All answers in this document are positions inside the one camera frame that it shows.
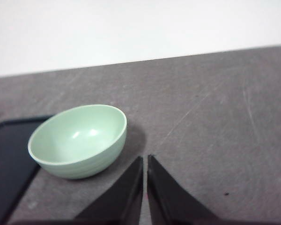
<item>bowl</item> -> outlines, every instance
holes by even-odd
[[[116,160],[124,147],[126,127],[125,114],[114,106],[79,106],[41,124],[29,139],[28,151],[55,176],[85,178]]]

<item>black plastic tray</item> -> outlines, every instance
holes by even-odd
[[[27,144],[32,132],[50,116],[0,123],[0,224],[5,223],[39,169]]]

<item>white wall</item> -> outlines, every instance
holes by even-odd
[[[0,0],[0,76],[281,45],[281,0]]]

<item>bowl rim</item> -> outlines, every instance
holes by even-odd
[[[105,147],[104,149],[102,149],[100,152],[97,152],[96,154],[94,155],[90,155],[88,157],[85,157],[85,158],[82,158],[82,159],[79,159],[79,160],[73,160],[73,161],[69,161],[69,162],[49,162],[49,161],[45,161],[45,160],[42,160],[42,159],[39,159],[38,157],[36,157],[34,155],[34,153],[32,152],[31,150],[31,143],[33,141],[33,139],[35,138],[35,136],[37,135],[37,133],[39,132],[39,130],[41,130],[44,126],[46,126],[48,123],[50,123],[52,120],[56,119],[57,117],[59,116],[62,116],[63,114],[69,112],[69,111],[72,111],[72,110],[77,110],[77,109],[80,109],[80,108],[89,108],[89,107],[97,107],[97,106],[104,106],[104,107],[108,107],[108,108],[112,108],[112,109],[115,109],[116,111],[120,112],[124,118],[124,125],[123,125],[123,128],[122,130],[120,131],[119,135],[114,139],[113,142],[111,142],[107,147]],[[70,165],[70,164],[74,164],[74,163],[78,163],[78,162],[82,162],[84,160],[87,160],[89,158],[92,158],[94,156],[97,156],[99,155],[100,153],[104,152],[105,150],[109,149],[112,145],[114,145],[114,143],[116,143],[120,137],[123,135],[123,133],[126,131],[126,127],[127,127],[127,117],[126,115],[124,114],[124,112],[120,109],[118,109],[117,107],[114,107],[112,105],[105,105],[105,104],[93,104],[93,105],[81,105],[81,106],[78,106],[78,107],[74,107],[74,108],[70,108],[70,109],[67,109],[67,110],[64,110],[64,111],[61,111],[60,113],[50,117],[49,119],[47,119],[44,123],[42,123],[40,126],[38,126],[34,131],[33,133],[31,134],[30,138],[29,138],[29,141],[28,141],[28,152],[30,154],[30,156],[38,163],[42,163],[44,165]]]

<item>gray table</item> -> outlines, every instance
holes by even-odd
[[[0,79],[0,121],[94,103],[127,114],[120,157],[85,180],[40,170],[12,221],[73,218],[153,153],[218,216],[281,222],[281,47]],[[146,193],[140,224],[151,224]]]

